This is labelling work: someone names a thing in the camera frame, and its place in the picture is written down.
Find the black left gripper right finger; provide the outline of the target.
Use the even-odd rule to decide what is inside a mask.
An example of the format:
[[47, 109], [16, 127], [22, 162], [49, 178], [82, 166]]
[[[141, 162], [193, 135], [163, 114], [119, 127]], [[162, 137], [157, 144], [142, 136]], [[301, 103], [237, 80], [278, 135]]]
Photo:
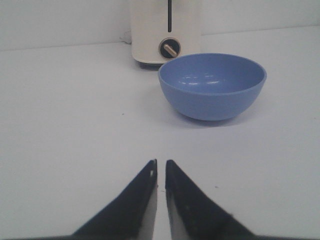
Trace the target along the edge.
[[165, 166], [166, 203], [173, 238], [240, 238], [255, 234], [213, 202], [173, 161]]

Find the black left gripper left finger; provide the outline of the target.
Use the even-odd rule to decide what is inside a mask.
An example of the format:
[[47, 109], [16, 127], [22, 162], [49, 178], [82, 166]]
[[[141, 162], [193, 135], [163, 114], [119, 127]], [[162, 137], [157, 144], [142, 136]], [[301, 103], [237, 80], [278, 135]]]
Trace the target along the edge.
[[150, 160], [124, 190], [72, 236], [152, 238], [157, 211], [158, 166]]

